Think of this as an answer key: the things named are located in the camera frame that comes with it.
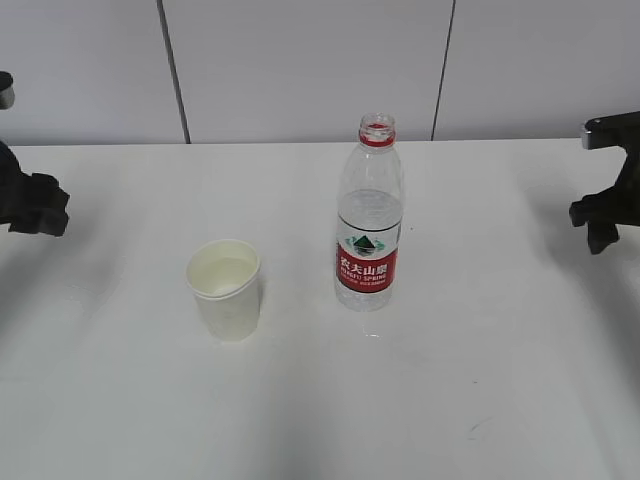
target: bottle cap opening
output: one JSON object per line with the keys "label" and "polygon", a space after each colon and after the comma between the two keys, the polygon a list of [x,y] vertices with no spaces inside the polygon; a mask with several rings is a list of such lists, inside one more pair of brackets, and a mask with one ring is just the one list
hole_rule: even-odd
{"label": "bottle cap opening", "polygon": [[386,113],[368,113],[360,122],[360,143],[388,147],[396,141],[396,121]]}

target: red bottle label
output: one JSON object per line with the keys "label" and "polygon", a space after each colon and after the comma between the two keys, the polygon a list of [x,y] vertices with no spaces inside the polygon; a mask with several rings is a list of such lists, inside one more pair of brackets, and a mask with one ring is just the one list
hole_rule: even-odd
{"label": "red bottle label", "polygon": [[377,293],[393,282],[400,223],[381,231],[360,230],[338,219],[336,275],[347,288]]}
{"label": "red bottle label", "polygon": [[336,275],[345,287],[360,293],[381,292],[393,282],[398,250],[377,260],[364,260],[337,247]]}

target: white paper cup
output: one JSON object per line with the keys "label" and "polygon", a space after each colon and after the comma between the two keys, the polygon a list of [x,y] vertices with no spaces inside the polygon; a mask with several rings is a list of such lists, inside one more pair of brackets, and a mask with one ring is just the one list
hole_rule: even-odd
{"label": "white paper cup", "polygon": [[260,257],[240,240],[218,240],[198,250],[187,283],[209,331],[221,340],[246,338],[258,325]]}

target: cup rim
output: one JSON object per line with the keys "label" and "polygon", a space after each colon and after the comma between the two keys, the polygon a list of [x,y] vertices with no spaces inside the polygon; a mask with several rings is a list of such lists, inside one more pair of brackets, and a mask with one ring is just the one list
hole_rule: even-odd
{"label": "cup rim", "polygon": [[[244,282],[242,285],[240,285],[235,290],[232,290],[232,291],[230,291],[228,293],[225,293],[224,295],[211,295],[210,293],[205,293],[202,290],[198,290],[193,285],[191,285],[191,282],[189,281],[189,266],[191,265],[191,262],[196,257],[196,255],[198,255],[203,250],[205,250],[205,249],[207,249],[209,247],[212,247],[214,245],[217,245],[219,243],[224,243],[224,242],[239,243],[239,244],[244,245],[245,247],[248,247],[256,256],[256,267],[255,267],[255,270],[253,271],[253,273],[247,279],[246,282]],[[238,240],[237,238],[222,238],[220,240],[212,240],[212,241],[207,242],[204,245],[200,246],[195,252],[193,252],[193,254],[191,255],[191,258],[189,258],[189,262],[187,263],[187,268],[186,268],[186,272],[185,272],[187,286],[191,289],[191,291],[193,292],[194,295],[196,295],[196,296],[198,296],[200,298],[203,298],[203,299],[206,299],[206,300],[225,300],[225,299],[228,299],[228,298],[231,298],[231,297],[235,297],[236,295],[241,293],[243,290],[245,290],[249,285],[251,285],[255,281],[256,277],[258,276],[258,273],[260,272],[261,264],[262,264],[262,262],[261,262],[261,259],[260,259],[260,255],[258,254],[258,251],[249,242],[245,242],[244,240]]]}

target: table surface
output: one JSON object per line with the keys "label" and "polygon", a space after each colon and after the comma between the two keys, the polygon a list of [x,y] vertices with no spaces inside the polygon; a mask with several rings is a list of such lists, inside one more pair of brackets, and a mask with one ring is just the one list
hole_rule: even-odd
{"label": "table surface", "polygon": [[[623,152],[400,143],[396,288],[359,314],[333,292],[352,148],[15,148],[71,221],[0,234],[0,478],[638,478],[640,230],[594,257],[567,213]],[[239,344],[184,279],[227,237],[264,261]]]}

